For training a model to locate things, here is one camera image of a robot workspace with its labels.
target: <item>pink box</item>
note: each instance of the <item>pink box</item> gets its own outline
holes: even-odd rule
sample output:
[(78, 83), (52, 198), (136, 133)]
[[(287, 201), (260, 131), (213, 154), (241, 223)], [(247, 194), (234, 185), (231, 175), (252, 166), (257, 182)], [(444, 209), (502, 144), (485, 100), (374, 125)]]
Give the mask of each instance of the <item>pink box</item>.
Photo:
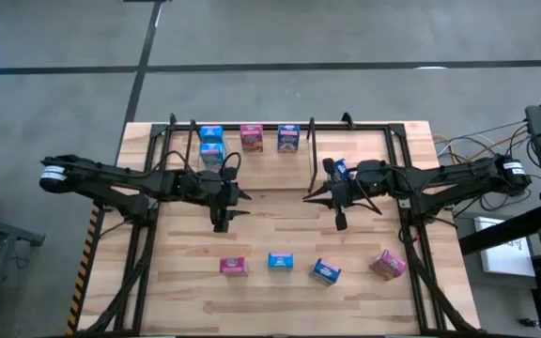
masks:
[(383, 250), (383, 252), (371, 262), (369, 268), (381, 275), (386, 281), (389, 281), (404, 273), (406, 262), (391, 254), (389, 251)]
[(247, 264), (245, 257), (221, 258), (221, 273), (230, 276), (240, 276), (247, 274)]
[(241, 125), (243, 151), (262, 152), (262, 125)]

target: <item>concrete floor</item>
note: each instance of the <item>concrete floor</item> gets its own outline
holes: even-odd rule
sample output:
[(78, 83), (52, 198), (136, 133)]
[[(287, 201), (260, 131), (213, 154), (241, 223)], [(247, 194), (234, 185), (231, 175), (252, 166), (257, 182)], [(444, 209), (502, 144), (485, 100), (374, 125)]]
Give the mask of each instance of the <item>concrete floor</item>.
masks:
[[(152, 7), (0, 0), (0, 67), (136, 65)], [(541, 0), (175, 0), (162, 8), (150, 64), (536, 59)], [(43, 192), (39, 160), (76, 153), (112, 162), (133, 79), (0, 76), (0, 220), (47, 234), (28, 269), (9, 267), (0, 337), (64, 331), (90, 203)], [(518, 121), (539, 103), (541, 68), (149, 74), (135, 120), (171, 112), (180, 120), (335, 120), (348, 111), (357, 120), (429, 120), (434, 132), (456, 136)], [(524, 151), (515, 155), (539, 174)], [(500, 213), (538, 204), (535, 193)], [(535, 317), (529, 290), (472, 289), (484, 329), (541, 336), (516, 324)]]

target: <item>small box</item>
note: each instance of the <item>small box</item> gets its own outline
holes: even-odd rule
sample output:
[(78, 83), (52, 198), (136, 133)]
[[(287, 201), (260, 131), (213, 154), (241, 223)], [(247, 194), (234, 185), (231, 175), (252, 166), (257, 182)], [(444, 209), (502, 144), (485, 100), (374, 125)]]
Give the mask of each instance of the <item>small box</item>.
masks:
[(269, 253), (269, 269), (293, 269), (293, 253)]
[(242, 276), (247, 274), (245, 257), (221, 258), (221, 273), (227, 276)]
[(350, 178), (350, 173), (347, 171), (348, 165), (346, 160), (341, 159), (335, 161), (335, 179), (336, 180), (346, 180)]
[(389, 251), (383, 250), (383, 252), (371, 262), (370, 268), (381, 275), (383, 279), (389, 281), (404, 273), (406, 262), (391, 254)]
[(300, 143), (300, 125), (279, 125), (277, 151), (297, 152)]
[(223, 144), (206, 144), (203, 143), (199, 149), (202, 162), (207, 169), (220, 169), (224, 161), (224, 146)]
[(262, 151), (262, 125), (241, 125), (241, 147), (243, 151)]
[(202, 143), (222, 143), (223, 126), (202, 126), (199, 130), (199, 138)]
[(342, 272), (340, 268), (337, 268), (321, 258), (318, 259), (315, 267), (310, 272), (310, 277), (325, 284), (326, 286), (335, 284), (339, 274)]

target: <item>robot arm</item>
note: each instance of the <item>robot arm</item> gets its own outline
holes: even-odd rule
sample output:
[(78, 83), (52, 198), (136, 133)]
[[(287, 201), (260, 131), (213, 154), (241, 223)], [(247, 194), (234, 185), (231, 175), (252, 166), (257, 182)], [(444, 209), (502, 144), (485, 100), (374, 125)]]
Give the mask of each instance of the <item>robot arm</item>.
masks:
[[(488, 192), (519, 195), (532, 183), (519, 161), (502, 155), (427, 170), (392, 166), (385, 161), (361, 161), (356, 168), (348, 169), (354, 177), (349, 175), (343, 180), (336, 178), (333, 166), (333, 160), (323, 161), (330, 179), (303, 200), (334, 208), (338, 230), (348, 227), (343, 208), (362, 206), (380, 213), (370, 200), (375, 196), (388, 194), (410, 205), (408, 223), (415, 225), (428, 223), (445, 206), (456, 205)], [(437, 187), (448, 188), (433, 194), (424, 193), (427, 188)], [(325, 192), (331, 192), (332, 196), (312, 198)], [(367, 200), (369, 206), (357, 203), (363, 199)]]
[[(40, 187), (46, 192), (77, 192), (104, 205), (115, 207), (122, 216), (146, 219), (149, 198), (161, 202), (185, 202), (210, 208), (210, 220), (215, 232), (226, 232), (228, 222), (246, 211), (227, 210), (240, 198), (251, 199), (237, 182), (237, 169), (225, 168), (224, 174), (210, 170), (193, 171), (189, 166), (177, 170), (139, 172), (119, 168), (75, 155), (48, 157)], [(127, 195), (113, 187), (139, 191)]]

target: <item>wooden table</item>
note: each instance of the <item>wooden table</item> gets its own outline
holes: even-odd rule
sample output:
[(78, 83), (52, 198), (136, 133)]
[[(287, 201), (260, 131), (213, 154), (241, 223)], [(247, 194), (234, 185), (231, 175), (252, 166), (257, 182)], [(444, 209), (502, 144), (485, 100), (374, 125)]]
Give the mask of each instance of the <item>wooden table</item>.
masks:
[[(429, 124), (404, 124), (413, 165), (437, 166)], [(119, 166), (143, 170), (150, 126), (127, 126)], [(239, 150), (236, 132), (226, 137), (229, 149)], [(312, 160), (305, 134), (296, 155), (277, 154), (275, 138), (276, 133), (266, 132), (265, 152), (244, 156), (238, 182), (253, 201), (240, 201), (238, 209), (252, 214), (232, 221), (227, 234), (212, 232), (207, 208), (162, 204), (142, 334), (418, 333), (408, 271), (385, 282), (368, 269), (383, 249), (406, 257), (396, 235), (400, 222), (395, 200), (374, 199), (382, 216), (363, 208), (349, 209), (348, 230), (337, 232), (333, 211), (301, 202), (310, 183)], [(173, 132), (171, 149), (185, 151), (186, 139), (187, 132)], [(199, 142), (193, 140), (190, 163), (196, 168)], [(317, 131), (317, 154), (317, 187), (326, 177), (320, 165), (324, 158), (346, 158), (350, 165), (388, 160), (384, 136), (372, 131)], [(173, 156), (167, 168), (180, 165)], [(450, 212), (440, 216), (451, 219)], [(106, 214), (102, 229), (121, 221), (117, 213)], [(119, 289), (130, 232), (126, 225), (100, 239), (79, 329), (92, 324)], [(456, 230), (433, 223), (427, 232), (441, 289), (465, 319), (479, 327)], [(268, 271), (268, 252), (294, 253), (293, 271)], [(249, 275), (221, 275), (219, 258), (225, 256), (247, 257)], [(309, 278), (319, 257), (342, 269), (337, 284), (326, 287)], [(127, 311), (129, 325), (135, 290)], [(429, 323), (434, 323), (426, 288), (424, 299)]]

